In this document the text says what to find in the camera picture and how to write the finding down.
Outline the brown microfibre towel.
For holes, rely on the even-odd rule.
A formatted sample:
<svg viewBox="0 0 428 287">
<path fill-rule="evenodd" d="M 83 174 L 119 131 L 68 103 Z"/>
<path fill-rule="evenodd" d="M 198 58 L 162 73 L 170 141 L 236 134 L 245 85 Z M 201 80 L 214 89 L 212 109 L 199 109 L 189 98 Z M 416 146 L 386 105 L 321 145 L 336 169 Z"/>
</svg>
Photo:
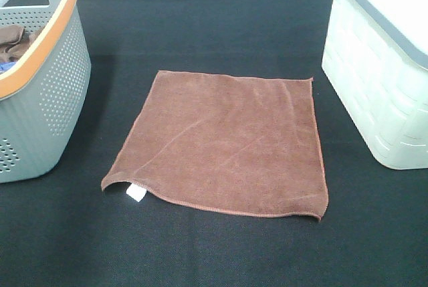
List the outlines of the brown microfibre towel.
<svg viewBox="0 0 428 287">
<path fill-rule="evenodd" d="M 312 80 L 159 71 L 100 186 L 121 182 L 196 209 L 321 219 Z"/>
</svg>

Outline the white storage bin grey rim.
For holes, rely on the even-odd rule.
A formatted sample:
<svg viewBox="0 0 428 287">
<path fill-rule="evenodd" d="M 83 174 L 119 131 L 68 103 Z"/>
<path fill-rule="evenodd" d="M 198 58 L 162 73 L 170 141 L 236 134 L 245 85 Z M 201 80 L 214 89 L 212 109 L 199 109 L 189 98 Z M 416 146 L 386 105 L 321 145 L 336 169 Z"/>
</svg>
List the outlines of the white storage bin grey rim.
<svg viewBox="0 0 428 287">
<path fill-rule="evenodd" d="M 332 0 L 322 69 L 380 164 L 427 167 L 427 0 Z"/>
</svg>

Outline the blue cloth in basket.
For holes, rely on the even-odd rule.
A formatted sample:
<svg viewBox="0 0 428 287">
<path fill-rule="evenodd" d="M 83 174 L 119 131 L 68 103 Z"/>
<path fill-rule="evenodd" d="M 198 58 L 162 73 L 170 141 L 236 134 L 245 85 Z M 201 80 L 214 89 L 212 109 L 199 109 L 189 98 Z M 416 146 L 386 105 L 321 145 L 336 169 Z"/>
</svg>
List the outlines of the blue cloth in basket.
<svg viewBox="0 0 428 287">
<path fill-rule="evenodd" d="M 0 63 L 0 74 L 3 74 L 7 70 L 10 70 L 17 62 L 9 61 L 9 62 L 1 62 Z"/>
</svg>

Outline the black table cloth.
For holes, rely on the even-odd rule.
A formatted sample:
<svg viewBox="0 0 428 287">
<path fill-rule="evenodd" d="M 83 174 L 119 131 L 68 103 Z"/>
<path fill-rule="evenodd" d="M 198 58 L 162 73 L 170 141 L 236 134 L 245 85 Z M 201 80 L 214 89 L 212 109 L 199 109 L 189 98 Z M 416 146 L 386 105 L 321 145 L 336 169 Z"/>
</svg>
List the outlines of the black table cloth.
<svg viewBox="0 0 428 287">
<path fill-rule="evenodd" d="M 92 60 L 60 162 L 1 186 L 2 286 L 426 286 L 427 171 L 367 149 L 321 68 L 332 0 L 78 0 Z M 313 78 L 321 220 L 101 190 L 159 70 Z"/>
</svg>

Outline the brown towel in basket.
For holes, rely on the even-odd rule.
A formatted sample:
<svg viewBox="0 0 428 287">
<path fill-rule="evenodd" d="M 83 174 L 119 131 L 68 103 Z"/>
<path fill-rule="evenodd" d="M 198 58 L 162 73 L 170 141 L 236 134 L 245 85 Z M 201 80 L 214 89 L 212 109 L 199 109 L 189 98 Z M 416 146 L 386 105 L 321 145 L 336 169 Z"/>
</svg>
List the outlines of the brown towel in basket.
<svg viewBox="0 0 428 287">
<path fill-rule="evenodd" d="M 29 33 L 22 25 L 1 27 L 1 63 L 16 62 L 43 31 L 44 26 Z"/>
</svg>

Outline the grey perforated laundry basket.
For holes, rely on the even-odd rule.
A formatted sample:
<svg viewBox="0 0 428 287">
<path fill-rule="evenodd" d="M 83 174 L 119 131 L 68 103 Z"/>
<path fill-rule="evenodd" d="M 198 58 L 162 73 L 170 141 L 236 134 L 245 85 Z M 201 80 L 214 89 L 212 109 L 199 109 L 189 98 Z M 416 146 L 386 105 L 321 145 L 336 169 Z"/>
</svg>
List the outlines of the grey perforated laundry basket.
<svg viewBox="0 0 428 287">
<path fill-rule="evenodd" d="M 8 0 L 1 26 L 37 37 L 1 73 L 1 182 L 38 177 L 59 161 L 76 125 L 91 63 L 77 0 Z"/>
</svg>

